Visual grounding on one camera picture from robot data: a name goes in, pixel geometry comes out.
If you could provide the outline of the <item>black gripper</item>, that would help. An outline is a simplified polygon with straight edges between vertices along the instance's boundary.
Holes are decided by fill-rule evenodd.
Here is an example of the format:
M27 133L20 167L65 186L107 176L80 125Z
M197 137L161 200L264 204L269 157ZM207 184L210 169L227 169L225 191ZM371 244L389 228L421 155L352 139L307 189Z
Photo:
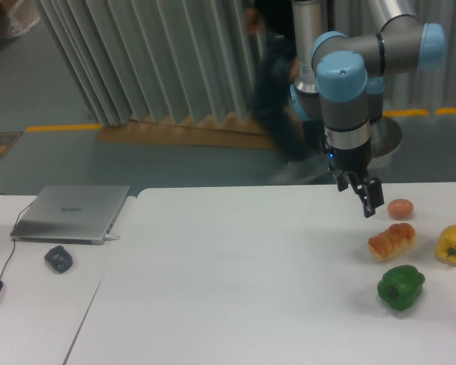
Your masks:
M337 190L348 189L346 173L353 191L363 205L364 217L371 217L375 210L384 203L382 182L377 177L369 177L368 165L372 159L371 141L351 149L340 149L330 144L330 137L325 137L325 152L328 156L329 170L334 172Z

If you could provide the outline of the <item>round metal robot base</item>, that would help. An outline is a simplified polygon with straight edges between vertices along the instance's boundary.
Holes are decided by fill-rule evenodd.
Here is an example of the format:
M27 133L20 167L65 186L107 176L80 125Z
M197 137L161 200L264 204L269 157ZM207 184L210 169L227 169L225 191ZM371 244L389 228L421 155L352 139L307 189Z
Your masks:
M401 127L392 118L381 116L370 124L372 157L383 157L396 150L402 141Z

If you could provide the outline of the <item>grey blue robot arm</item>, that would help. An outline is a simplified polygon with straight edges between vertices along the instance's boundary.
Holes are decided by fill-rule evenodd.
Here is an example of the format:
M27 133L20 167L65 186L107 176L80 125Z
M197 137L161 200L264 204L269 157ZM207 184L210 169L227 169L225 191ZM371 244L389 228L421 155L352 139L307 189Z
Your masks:
M321 149L337 188L352 188L365 217L385 202L380 179L367 167L389 136L382 118L383 77L441 65L447 52L440 24L421 23L408 1L368 1L376 32L348 37L326 31L323 1L294 1L299 74L295 100L324 126Z

